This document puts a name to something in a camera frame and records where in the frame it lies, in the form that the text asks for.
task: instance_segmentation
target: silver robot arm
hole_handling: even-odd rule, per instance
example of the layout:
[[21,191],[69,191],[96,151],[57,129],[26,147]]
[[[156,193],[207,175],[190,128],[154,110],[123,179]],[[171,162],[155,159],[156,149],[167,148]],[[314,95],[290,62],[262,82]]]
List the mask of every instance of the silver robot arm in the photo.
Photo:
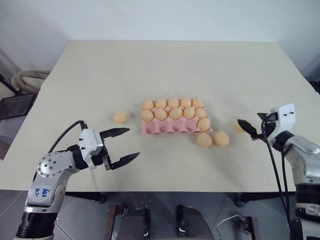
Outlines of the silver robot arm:
[[70,146],[63,151],[49,152],[43,156],[37,165],[21,224],[13,239],[52,240],[55,220],[72,174],[86,168],[95,169],[102,164],[106,170],[114,170],[130,163],[139,155],[137,152],[124,156],[117,162],[111,162],[104,139],[116,137],[127,131],[128,128],[113,128],[103,132],[82,128],[79,145]]
[[[277,151],[283,152],[291,164],[296,187],[295,215],[291,221],[291,240],[320,240],[320,147],[290,131],[296,122],[293,104],[271,109],[271,113],[258,113],[264,123],[267,141]],[[252,140],[261,139],[262,134],[245,120],[239,125],[251,135]]]

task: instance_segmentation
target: brown egg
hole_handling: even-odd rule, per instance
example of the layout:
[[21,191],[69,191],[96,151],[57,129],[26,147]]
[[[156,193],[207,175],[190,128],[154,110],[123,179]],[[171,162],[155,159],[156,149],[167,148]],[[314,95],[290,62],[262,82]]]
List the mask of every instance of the brown egg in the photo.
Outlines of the brown egg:
[[230,138],[228,136],[227,133],[225,133],[224,131],[218,131],[215,135],[214,135],[214,142],[221,147],[225,147],[228,146],[230,143]]
[[201,129],[203,132],[208,131],[210,128],[210,120],[207,117],[201,118],[197,123],[197,128]]
[[207,133],[200,133],[197,138],[196,141],[198,143],[199,146],[201,147],[210,147],[212,145],[212,138],[207,134]]
[[196,111],[192,106],[188,106],[183,110],[183,116],[190,120],[193,119],[195,117]]
[[182,110],[180,108],[173,108],[169,112],[169,117],[172,118],[173,120],[178,120],[182,116]]
[[180,101],[180,105],[184,108],[191,107],[191,100],[188,97],[184,97]]
[[116,124],[123,124],[127,120],[127,114],[124,111],[116,111],[113,115],[113,121]]
[[177,107],[179,107],[179,100],[175,97],[171,97],[169,100],[168,100],[168,107],[172,108],[172,109],[175,109]]
[[208,115],[207,111],[204,108],[197,108],[195,110],[195,116],[200,118],[200,119],[206,118],[207,115]]
[[167,106],[167,101],[164,98],[159,98],[155,101],[155,107],[157,109],[164,109]]
[[152,119],[155,118],[154,113],[149,110],[143,110],[141,113],[142,120],[146,121],[147,123],[150,123]]
[[154,108],[154,102],[152,100],[144,100],[143,103],[142,103],[142,108],[144,110],[151,110]]
[[205,103],[201,98],[195,98],[192,100],[192,106],[195,108],[203,108],[204,105]]
[[235,124],[235,130],[238,132],[238,133],[245,133],[246,131],[242,129],[242,127],[239,125],[239,123],[236,123]]
[[154,116],[156,119],[163,121],[167,118],[167,112],[163,109],[157,109],[155,110]]

